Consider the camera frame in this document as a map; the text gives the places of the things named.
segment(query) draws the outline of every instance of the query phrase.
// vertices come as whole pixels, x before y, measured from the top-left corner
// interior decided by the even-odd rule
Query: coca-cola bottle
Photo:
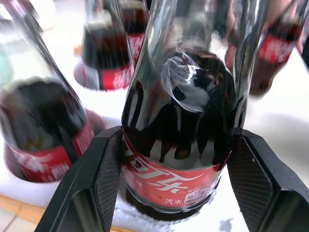
[[[181,219],[208,202],[242,132],[267,0],[242,2],[231,69],[234,5],[214,1],[152,3],[126,97],[126,199],[156,219]]]
[[[16,24],[1,40],[13,69],[0,90],[1,132],[29,181],[57,181],[87,150],[93,129],[29,12],[17,1],[2,4]],[[16,37],[20,29],[27,41]]]
[[[122,18],[128,33],[135,63],[140,54],[148,22],[145,0],[120,0]]]
[[[129,85],[134,61],[118,0],[86,1],[82,59],[86,87],[112,90]]]
[[[255,60],[250,87],[251,95],[263,96],[270,90],[273,79],[289,60],[302,33],[309,1],[290,0],[289,2],[290,4],[280,14],[278,20],[275,20],[263,36],[262,45]]]

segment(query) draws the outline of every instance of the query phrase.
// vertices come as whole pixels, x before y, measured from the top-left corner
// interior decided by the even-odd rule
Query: bottle label
[[[139,57],[139,54],[140,54],[141,45],[144,40],[144,33],[129,34],[129,39],[130,39],[130,44],[132,48],[133,58],[136,63]]]
[[[268,34],[259,50],[259,57],[273,64],[286,63],[295,44],[295,41],[284,40]]]
[[[134,65],[130,63],[117,70],[103,70],[103,89],[119,89],[129,86],[134,73]]]
[[[195,171],[177,171],[160,166],[138,153],[124,133],[126,164],[122,172],[126,182],[145,200],[154,204],[182,208],[205,199],[217,182],[219,164]]]
[[[78,156],[89,147],[94,137],[89,120],[72,140]],[[53,182],[62,179],[71,162],[63,146],[52,149],[26,152],[10,147],[26,178],[33,182]]]

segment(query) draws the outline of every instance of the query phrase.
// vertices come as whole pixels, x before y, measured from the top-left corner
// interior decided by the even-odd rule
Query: cola
[[[130,39],[136,63],[147,27],[148,10],[143,0],[123,0],[121,5],[124,27]]]
[[[79,99],[54,78],[15,81],[0,94],[2,135],[25,177],[60,180],[94,137]]]
[[[86,87],[111,90],[126,88],[134,71],[125,33],[112,25],[84,28],[82,58]]]
[[[267,32],[255,60],[251,95],[264,95],[272,85],[275,75],[287,63],[303,29],[297,20],[275,23]]]
[[[165,51],[154,67],[143,50],[122,115],[126,199],[156,219],[181,219],[208,202],[232,151],[234,80],[209,52]]]

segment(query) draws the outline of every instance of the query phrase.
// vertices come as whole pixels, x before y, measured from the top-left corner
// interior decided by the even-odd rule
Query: wooden surface
[[[35,224],[38,224],[43,216],[45,209],[36,207],[30,204],[22,203],[12,198],[0,195],[0,207],[4,208],[18,217],[29,220]],[[119,227],[112,226],[111,232],[133,232],[125,230]]]

